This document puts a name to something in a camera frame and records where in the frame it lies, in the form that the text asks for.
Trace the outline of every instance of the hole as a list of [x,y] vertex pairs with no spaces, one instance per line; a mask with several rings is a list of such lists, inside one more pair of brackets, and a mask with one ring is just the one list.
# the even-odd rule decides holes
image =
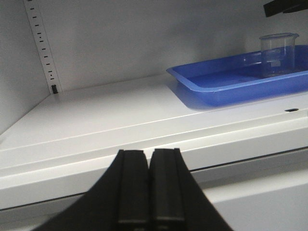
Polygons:
[[286,112],[295,112],[295,111],[298,111],[299,109],[298,108],[291,108],[291,109],[287,109],[285,110]]

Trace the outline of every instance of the plastic tray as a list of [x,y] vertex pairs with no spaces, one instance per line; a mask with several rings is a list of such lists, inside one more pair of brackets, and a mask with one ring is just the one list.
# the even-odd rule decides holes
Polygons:
[[167,71],[210,105],[308,90],[308,46],[295,47],[295,72],[262,78],[261,52],[185,64]]

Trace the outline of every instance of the black object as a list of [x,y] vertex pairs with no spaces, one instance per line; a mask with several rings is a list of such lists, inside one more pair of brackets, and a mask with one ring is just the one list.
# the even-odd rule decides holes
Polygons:
[[58,94],[58,89],[56,85],[52,85],[51,89],[52,89],[53,94]]
[[308,0],[274,0],[264,5],[265,16],[292,13],[308,9]]
[[120,150],[103,176],[84,196],[34,231],[133,231],[132,223],[142,231],[148,217],[147,171],[143,151]]
[[95,185],[34,231],[232,231],[193,179],[179,149],[120,150]]
[[156,149],[152,155],[149,172],[151,217],[154,230],[186,230],[174,151]]

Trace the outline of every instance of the beaker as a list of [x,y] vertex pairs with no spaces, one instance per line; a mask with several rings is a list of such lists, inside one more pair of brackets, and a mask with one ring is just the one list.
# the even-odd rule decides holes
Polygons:
[[273,77],[294,72],[294,46],[298,34],[281,33],[260,37],[263,77]]

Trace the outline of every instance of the white shelf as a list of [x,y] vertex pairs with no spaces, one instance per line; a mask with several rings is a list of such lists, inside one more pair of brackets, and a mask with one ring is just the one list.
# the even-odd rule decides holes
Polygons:
[[0,209],[87,191],[119,149],[179,147],[196,169],[308,146],[308,93],[215,108],[178,90],[166,74],[49,96],[0,136]]

